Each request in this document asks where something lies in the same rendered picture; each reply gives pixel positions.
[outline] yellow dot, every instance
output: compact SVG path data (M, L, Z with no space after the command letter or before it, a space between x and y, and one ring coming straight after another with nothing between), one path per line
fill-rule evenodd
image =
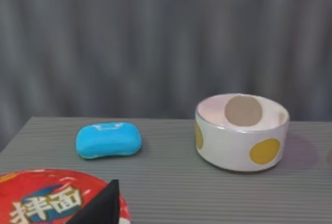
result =
M202 149L203 147L203 135L202 135L202 131L199 128L199 125L197 124L197 122L195 121L195 140L196 140L196 146L198 149Z
M280 142L275 138L269 138L254 145L250 150L250 158L254 163L267 164L278 154Z

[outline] blue object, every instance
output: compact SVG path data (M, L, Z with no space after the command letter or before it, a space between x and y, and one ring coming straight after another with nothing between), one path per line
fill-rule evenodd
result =
M142 145L138 128L131 123L100 123L83 127L76 137L76 151L86 159L130 156Z

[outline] black object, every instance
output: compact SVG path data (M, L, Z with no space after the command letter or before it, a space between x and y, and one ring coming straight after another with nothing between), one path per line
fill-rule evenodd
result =
M66 224L118 224L119 180L112 180Z

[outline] gray curtain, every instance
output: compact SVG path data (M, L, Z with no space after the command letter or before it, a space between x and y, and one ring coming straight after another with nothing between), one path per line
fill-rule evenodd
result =
M332 0L0 0L0 149L30 116L192 118L213 94L332 119Z

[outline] table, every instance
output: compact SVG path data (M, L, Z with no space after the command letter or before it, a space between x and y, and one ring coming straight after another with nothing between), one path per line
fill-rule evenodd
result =
M81 159L75 136L88 124L130 121L141 130L132 157ZM282 161L231 173L195 150L192 120L32 118L0 153L0 174L34 168L120 179L134 224L332 223L332 123L292 122Z

